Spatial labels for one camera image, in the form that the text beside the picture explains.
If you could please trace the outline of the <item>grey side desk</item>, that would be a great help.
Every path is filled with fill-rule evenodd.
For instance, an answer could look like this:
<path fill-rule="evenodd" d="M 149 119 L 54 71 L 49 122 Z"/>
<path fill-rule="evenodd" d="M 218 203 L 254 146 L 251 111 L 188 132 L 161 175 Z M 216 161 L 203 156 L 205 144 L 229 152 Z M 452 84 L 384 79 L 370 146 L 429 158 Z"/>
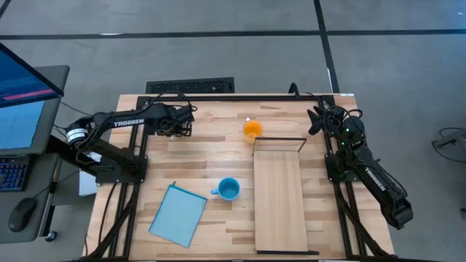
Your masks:
<path fill-rule="evenodd" d="M 59 162 L 57 154 L 42 154 L 31 158 L 29 177 L 24 191 L 0 191 L 0 244 L 31 242 L 41 229 L 46 210 L 49 186 Z M 27 197 L 36 197 L 36 208 L 26 227 L 19 232 L 9 230 L 9 217 L 14 207 Z"/>

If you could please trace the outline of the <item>wooden shelf with black legs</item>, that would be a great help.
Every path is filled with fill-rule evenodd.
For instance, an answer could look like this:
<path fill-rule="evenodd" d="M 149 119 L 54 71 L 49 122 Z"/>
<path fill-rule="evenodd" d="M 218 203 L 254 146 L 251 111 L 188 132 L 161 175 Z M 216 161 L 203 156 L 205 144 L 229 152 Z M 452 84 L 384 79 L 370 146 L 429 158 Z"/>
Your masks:
<path fill-rule="evenodd" d="M 306 138 L 256 138 L 255 249 L 262 255 L 319 255 L 308 249 L 299 152 Z"/>

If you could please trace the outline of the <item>black computer mouse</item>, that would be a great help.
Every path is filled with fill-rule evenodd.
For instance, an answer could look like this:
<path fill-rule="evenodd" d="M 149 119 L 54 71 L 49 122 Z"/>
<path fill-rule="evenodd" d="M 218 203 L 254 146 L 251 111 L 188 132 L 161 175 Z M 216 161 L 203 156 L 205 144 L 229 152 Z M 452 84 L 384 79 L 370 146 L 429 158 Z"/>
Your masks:
<path fill-rule="evenodd" d="M 25 198 L 18 202 L 13 208 L 8 222 L 8 228 L 11 232 L 22 231 L 31 219 L 36 209 L 36 200 L 34 198 Z"/>

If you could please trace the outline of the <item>light blue flat pouch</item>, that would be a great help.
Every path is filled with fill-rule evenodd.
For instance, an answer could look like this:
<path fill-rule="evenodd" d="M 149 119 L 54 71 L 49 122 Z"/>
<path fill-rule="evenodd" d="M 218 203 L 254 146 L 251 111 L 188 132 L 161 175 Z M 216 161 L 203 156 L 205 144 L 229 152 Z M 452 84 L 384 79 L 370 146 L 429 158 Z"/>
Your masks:
<path fill-rule="evenodd" d="M 188 248 L 207 204 L 207 199 L 175 183 L 168 186 L 149 233 Z"/>

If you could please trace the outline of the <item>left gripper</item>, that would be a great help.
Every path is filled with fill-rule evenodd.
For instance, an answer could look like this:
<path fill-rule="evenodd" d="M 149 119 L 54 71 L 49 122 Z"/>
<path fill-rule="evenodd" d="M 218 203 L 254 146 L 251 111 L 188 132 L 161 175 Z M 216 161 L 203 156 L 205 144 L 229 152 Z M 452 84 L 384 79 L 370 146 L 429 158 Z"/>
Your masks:
<path fill-rule="evenodd" d="M 194 106 L 179 106 L 159 104 L 162 116 L 157 118 L 157 124 L 161 125 L 158 136 L 165 137 L 190 137 L 192 122 L 194 121 Z"/>

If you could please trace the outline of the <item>black floor vent grate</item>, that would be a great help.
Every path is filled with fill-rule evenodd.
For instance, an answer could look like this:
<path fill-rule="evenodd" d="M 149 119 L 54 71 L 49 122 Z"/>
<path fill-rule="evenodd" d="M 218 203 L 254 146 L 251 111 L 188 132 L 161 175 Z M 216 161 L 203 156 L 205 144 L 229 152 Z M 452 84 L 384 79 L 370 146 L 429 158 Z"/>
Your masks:
<path fill-rule="evenodd" d="M 178 92 L 184 94 L 235 93 L 234 78 L 181 79 L 146 83 L 146 94 Z"/>

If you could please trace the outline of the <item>black-framed computer monitor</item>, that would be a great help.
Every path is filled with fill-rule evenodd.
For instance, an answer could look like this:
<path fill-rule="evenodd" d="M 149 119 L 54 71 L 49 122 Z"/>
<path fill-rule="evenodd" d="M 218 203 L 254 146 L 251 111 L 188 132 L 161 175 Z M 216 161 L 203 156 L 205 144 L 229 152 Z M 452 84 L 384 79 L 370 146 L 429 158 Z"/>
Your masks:
<path fill-rule="evenodd" d="M 0 43 L 0 108 L 63 96 L 57 85 Z"/>

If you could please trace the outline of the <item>yellow mug with white handle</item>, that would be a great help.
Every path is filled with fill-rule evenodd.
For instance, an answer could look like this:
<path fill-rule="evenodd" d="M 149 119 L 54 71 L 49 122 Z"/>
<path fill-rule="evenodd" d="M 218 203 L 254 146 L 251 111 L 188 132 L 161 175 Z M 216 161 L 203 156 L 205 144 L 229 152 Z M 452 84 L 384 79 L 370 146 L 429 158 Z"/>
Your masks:
<path fill-rule="evenodd" d="M 254 144 L 256 138 L 262 136 L 263 126 L 255 119 L 246 119 L 242 128 L 243 138 L 247 143 Z"/>

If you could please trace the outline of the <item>grey-framed display screen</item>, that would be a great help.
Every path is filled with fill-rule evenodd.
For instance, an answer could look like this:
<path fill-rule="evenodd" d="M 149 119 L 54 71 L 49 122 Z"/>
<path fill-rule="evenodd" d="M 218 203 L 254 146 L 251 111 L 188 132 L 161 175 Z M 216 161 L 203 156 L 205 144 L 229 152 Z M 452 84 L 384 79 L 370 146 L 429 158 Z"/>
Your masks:
<path fill-rule="evenodd" d="M 0 156 L 45 152 L 60 99 L 0 108 Z"/>

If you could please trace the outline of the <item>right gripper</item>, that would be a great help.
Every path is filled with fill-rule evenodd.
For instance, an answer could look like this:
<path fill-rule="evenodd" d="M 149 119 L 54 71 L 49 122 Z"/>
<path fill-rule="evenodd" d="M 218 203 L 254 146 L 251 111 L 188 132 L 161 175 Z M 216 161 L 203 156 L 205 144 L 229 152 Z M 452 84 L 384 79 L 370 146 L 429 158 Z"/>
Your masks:
<path fill-rule="evenodd" d="M 314 111 L 307 110 L 311 120 L 311 127 L 308 131 L 310 135 L 316 135 L 321 129 L 329 136 L 333 137 L 343 126 L 346 110 L 341 106 L 331 106 L 321 108 L 314 106 Z"/>

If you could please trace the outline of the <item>white paper sheet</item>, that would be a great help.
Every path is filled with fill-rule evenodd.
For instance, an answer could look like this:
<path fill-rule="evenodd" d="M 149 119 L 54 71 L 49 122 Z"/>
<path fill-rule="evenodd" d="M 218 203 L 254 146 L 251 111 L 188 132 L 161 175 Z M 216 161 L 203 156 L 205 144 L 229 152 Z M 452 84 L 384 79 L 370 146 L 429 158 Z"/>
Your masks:
<path fill-rule="evenodd" d="M 79 171 L 79 196 L 85 197 L 96 194 L 98 190 L 95 176 L 84 170 Z"/>

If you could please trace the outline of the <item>black keyboard with blue backlight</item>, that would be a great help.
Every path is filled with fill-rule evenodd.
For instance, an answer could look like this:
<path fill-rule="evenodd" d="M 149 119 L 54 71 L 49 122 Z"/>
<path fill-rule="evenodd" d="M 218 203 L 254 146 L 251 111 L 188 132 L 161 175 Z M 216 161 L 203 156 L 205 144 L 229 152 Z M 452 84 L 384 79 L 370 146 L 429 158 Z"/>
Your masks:
<path fill-rule="evenodd" d="M 29 162 L 29 157 L 0 158 L 0 192 L 25 190 Z"/>

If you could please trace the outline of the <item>blue mug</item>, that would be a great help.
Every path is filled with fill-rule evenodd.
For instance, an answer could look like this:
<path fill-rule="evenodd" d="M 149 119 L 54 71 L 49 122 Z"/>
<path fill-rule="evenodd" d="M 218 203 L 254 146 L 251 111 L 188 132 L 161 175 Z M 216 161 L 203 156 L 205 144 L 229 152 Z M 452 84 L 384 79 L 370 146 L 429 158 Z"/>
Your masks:
<path fill-rule="evenodd" d="M 240 195 L 240 183 L 235 178 L 223 178 L 217 188 L 210 191 L 226 201 L 233 201 Z"/>

